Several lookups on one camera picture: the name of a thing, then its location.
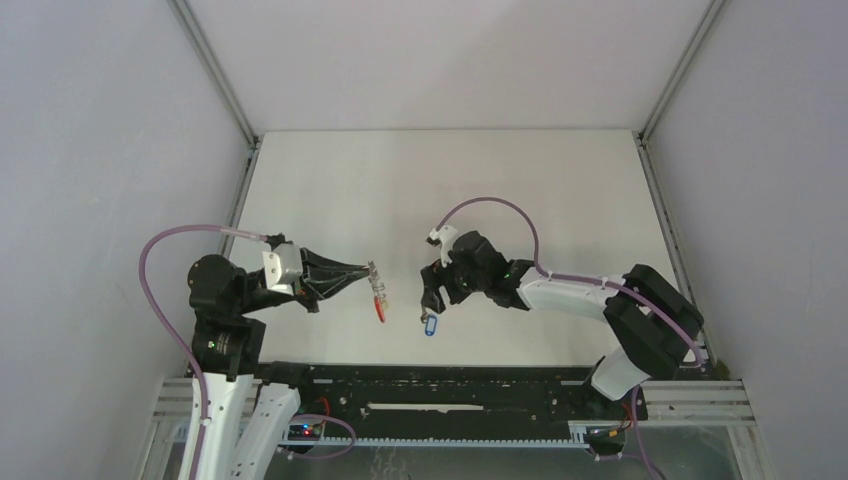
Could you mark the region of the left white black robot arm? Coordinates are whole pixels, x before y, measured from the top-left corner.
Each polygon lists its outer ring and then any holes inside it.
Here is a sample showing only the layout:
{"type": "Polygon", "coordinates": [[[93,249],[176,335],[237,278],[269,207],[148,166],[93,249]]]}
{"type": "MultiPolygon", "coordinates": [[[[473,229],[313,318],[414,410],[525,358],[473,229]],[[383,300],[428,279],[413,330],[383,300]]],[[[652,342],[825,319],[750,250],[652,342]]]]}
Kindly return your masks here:
{"type": "Polygon", "coordinates": [[[295,303],[309,313],[320,302],[368,278],[366,265],[347,264],[283,242],[262,253],[249,272],[221,255],[196,261],[188,273],[196,316],[191,353],[199,370],[183,479],[261,479],[291,421],[312,411],[315,388],[297,368],[282,382],[256,389],[266,326],[251,313],[295,303]]]}

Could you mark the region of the metal key holder red handle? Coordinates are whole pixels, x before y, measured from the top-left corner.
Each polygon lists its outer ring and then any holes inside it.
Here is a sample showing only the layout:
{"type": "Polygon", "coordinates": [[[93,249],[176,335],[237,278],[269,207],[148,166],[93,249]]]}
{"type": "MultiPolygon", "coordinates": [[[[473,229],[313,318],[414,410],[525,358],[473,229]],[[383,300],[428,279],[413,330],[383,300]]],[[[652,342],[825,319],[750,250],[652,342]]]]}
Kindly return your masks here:
{"type": "Polygon", "coordinates": [[[376,264],[373,261],[369,261],[367,264],[368,268],[368,281],[372,289],[373,293],[373,303],[374,308],[377,314],[377,318],[380,323],[386,322],[386,311],[389,307],[389,303],[387,300],[385,285],[381,281],[381,277],[379,275],[376,264]]]}

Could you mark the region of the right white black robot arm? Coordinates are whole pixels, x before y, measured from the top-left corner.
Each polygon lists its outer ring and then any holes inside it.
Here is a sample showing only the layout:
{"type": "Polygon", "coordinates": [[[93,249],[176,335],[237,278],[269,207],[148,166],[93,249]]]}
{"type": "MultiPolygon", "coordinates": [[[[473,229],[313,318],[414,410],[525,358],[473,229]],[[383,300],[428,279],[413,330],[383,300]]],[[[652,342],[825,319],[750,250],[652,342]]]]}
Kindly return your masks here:
{"type": "Polygon", "coordinates": [[[439,257],[420,271],[425,318],[481,293],[502,308],[561,311],[610,327],[619,346],[596,364],[581,392],[583,408],[596,418],[610,416],[643,382],[673,379],[693,351],[686,342],[703,327],[697,308],[648,265],[621,277],[558,278],[531,260],[506,259],[478,231],[446,225],[427,241],[439,257]]]}

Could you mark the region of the blue key tag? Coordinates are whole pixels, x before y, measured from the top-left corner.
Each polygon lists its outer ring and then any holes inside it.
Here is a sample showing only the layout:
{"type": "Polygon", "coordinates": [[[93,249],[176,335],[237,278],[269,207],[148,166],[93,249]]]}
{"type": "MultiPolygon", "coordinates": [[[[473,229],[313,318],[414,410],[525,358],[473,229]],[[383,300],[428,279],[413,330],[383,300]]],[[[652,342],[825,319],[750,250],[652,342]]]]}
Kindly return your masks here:
{"type": "Polygon", "coordinates": [[[424,333],[427,337],[432,337],[436,334],[438,327],[438,316],[435,314],[427,314],[424,317],[424,333]]]}

